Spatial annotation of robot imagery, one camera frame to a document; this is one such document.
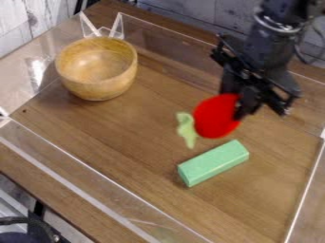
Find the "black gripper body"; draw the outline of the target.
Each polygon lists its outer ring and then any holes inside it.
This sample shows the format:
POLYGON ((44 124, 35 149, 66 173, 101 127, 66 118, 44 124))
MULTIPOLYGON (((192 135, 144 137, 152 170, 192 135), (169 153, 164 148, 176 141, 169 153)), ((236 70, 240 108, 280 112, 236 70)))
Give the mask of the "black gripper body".
POLYGON ((243 59, 243 42, 224 34, 217 34, 216 38, 217 44, 211 51, 211 59, 221 68, 228 65, 240 72, 243 85, 252 85, 262 91, 262 106, 266 105, 276 115, 284 116, 292 102, 302 95, 287 68, 283 66, 266 71, 255 69, 243 59))

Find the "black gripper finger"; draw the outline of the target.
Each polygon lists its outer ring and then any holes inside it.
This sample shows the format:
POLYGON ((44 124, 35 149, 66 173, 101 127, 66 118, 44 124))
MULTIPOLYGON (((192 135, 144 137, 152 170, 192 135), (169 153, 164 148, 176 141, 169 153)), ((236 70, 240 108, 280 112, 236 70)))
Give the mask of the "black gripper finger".
POLYGON ((236 109, 233 119, 240 121, 247 115, 252 115, 262 106, 262 91, 252 85, 237 85, 236 109))
POLYGON ((233 70, 228 65, 224 65, 219 93, 237 94, 243 88, 243 81, 244 79, 240 75, 240 72, 233 70))

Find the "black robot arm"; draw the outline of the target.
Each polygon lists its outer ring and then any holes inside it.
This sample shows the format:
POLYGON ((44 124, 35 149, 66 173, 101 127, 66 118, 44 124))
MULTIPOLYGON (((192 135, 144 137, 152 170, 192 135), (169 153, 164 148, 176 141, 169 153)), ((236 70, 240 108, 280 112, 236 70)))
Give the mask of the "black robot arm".
POLYGON ((315 9, 312 0, 262 0, 245 39, 217 36, 211 58, 223 67, 219 92, 237 95, 232 113, 236 121, 253 114, 262 105, 284 116, 300 97, 287 63, 315 9))

